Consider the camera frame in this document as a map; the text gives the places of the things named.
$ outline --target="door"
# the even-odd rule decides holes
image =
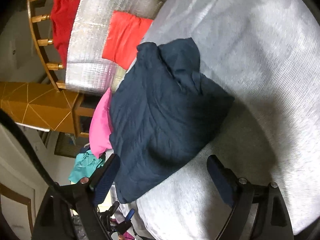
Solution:
[[[0,207],[20,240],[30,240],[47,186],[17,140],[0,125]]]

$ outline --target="navy blue cloth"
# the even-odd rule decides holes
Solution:
[[[88,150],[90,150],[90,145],[87,145],[85,147],[81,147],[79,153],[86,153]]]
[[[137,49],[110,107],[110,142],[121,160],[115,179],[120,203],[135,201],[194,158],[234,100],[199,72],[191,38]]]

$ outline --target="red cloth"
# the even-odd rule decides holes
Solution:
[[[68,45],[79,3],[80,0],[53,0],[50,14],[53,44],[60,54],[64,67],[67,66]]]
[[[153,20],[114,11],[109,24],[109,34],[102,57],[116,62],[128,70],[137,56],[137,46]]]

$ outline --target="wooden chair back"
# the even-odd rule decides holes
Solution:
[[[33,7],[33,2],[37,0],[27,0],[28,8],[28,18],[29,18],[29,27],[31,31],[31,37],[36,47],[36,52],[40,58],[40,61],[44,67],[45,72],[47,73],[48,78],[50,79],[55,90],[60,91],[60,89],[66,89],[65,82],[58,80],[55,71],[65,68],[62,63],[50,62],[45,52],[44,47],[53,45],[54,40],[50,38],[42,39],[40,37],[40,32],[38,28],[38,23],[41,21],[50,20],[50,14],[45,15],[36,15],[35,8]]]

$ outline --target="pink cloth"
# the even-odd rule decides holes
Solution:
[[[113,131],[110,118],[111,90],[108,88],[100,99],[92,117],[89,129],[90,149],[99,158],[106,150],[112,149],[109,136]]]

